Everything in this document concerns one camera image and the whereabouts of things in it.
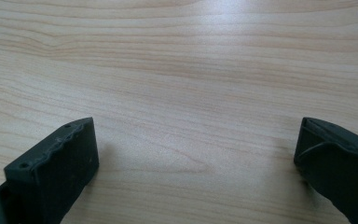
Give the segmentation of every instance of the light wood surface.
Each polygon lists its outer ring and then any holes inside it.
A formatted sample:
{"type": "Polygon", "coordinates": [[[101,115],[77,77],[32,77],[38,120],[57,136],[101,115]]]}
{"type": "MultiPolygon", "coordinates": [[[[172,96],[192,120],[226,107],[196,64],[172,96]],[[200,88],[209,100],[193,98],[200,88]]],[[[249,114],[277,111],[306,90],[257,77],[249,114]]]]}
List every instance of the light wood surface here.
{"type": "Polygon", "coordinates": [[[358,133],[358,0],[0,0],[0,184],[90,116],[64,224],[349,223],[293,155],[302,117],[358,133]]]}

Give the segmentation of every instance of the black object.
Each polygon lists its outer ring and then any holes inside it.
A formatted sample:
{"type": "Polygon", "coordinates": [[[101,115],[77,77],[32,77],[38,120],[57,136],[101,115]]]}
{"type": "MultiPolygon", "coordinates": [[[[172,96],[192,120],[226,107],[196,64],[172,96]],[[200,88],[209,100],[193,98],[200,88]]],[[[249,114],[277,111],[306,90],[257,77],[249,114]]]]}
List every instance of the black object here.
{"type": "Polygon", "coordinates": [[[60,223],[98,166],[92,118],[63,125],[5,167],[0,224],[60,223]]]}
{"type": "Polygon", "coordinates": [[[295,165],[350,223],[358,224],[358,135],[323,120],[303,118],[295,165]]]}

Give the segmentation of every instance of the wood grain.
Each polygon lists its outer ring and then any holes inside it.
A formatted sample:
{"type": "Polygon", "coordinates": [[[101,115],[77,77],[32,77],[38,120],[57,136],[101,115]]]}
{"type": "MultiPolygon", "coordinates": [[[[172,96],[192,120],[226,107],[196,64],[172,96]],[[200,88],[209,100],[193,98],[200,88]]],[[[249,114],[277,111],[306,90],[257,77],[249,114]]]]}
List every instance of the wood grain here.
{"type": "Polygon", "coordinates": [[[0,0],[0,184],[88,116],[62,223],[349,223],[292,159],[302,117],[358,133],[358,0],[0,0]]]}

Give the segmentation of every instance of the black clamp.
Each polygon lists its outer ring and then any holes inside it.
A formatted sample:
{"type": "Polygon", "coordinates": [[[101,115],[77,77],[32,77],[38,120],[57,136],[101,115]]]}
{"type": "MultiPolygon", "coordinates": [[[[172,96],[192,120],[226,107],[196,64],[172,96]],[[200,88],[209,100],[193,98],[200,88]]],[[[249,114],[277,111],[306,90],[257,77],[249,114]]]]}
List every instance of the black clamp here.
{"type": "Polygon", "coordinates": [[[58,224],[99,167],[92,118],[61,126],[5,167],[0,224],[58,224]]]}
{"type": "Polygon", "coordinates": [[[303,118],[295,165],[350,223],[358,224],[358,135],[323,120],[303,118]]]}

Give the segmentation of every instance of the hole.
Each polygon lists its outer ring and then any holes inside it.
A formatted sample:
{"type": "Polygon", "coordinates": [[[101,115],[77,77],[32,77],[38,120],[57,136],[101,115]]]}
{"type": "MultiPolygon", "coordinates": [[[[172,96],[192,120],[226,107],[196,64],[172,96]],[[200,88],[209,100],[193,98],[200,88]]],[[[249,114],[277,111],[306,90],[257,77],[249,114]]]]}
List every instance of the hole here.
{"type": "Polygon", "coordinates": [[[21,169],[27,168],[28,166],[30,166],[30,164],[28,164],[27,162],[23,162],[22,164],[20,164],[21,169]]]}

